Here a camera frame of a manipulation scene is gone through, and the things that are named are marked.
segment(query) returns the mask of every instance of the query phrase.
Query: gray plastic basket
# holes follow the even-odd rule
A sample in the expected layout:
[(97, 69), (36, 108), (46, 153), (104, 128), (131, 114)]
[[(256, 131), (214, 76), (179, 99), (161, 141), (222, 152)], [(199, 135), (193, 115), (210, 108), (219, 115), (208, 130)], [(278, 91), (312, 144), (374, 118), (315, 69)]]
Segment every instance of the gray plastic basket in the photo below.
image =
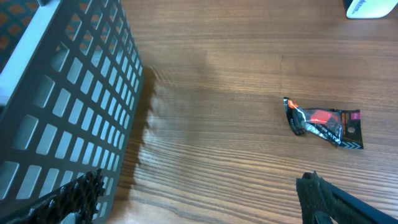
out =
[(117, 0), (40, 6), (0, 75), (0, 217), (102, 168), (113, 205), (143, 66)]

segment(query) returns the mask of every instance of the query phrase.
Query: red label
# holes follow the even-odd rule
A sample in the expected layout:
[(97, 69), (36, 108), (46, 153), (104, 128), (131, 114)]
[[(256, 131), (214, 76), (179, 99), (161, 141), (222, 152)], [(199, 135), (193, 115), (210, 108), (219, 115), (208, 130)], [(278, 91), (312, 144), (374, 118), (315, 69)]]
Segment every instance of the red label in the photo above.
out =
[(352, 113), (351, 119), (361, 119), (361, 112)]

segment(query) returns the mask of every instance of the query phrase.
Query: white object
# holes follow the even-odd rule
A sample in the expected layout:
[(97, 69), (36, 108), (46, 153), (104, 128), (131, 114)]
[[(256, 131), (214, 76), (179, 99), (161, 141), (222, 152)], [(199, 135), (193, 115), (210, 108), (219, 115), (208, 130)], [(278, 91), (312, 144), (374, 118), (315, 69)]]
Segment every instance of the white object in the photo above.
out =
[(353, 0), (347, 10), (349, 19), (375, 19), (389, 14), (398, 0)]

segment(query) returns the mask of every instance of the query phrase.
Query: wood grain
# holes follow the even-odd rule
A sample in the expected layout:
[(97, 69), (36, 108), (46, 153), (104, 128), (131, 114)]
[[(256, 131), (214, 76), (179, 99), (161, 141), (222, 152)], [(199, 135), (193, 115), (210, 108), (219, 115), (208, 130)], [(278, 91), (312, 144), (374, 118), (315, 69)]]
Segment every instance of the wood grain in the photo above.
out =
[[(398, 11), (345, 18), (330, 0), (123, 0), (146, 69), (109, 223), (300, 223), (295, 179), (398, 218)], [(364, 150), (287, 123), (361, 109)]]

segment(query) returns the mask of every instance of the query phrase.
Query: black plastic package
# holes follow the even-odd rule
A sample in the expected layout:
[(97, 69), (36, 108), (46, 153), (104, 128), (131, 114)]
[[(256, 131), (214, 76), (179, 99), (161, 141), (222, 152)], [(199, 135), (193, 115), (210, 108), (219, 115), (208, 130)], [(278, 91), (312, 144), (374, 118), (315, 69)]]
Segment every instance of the black plastic package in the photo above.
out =
[(363, 149), (360, 110), (303, 109), (284, 97), (287, 121), (297, 136), (311, 132), (335, 146)]

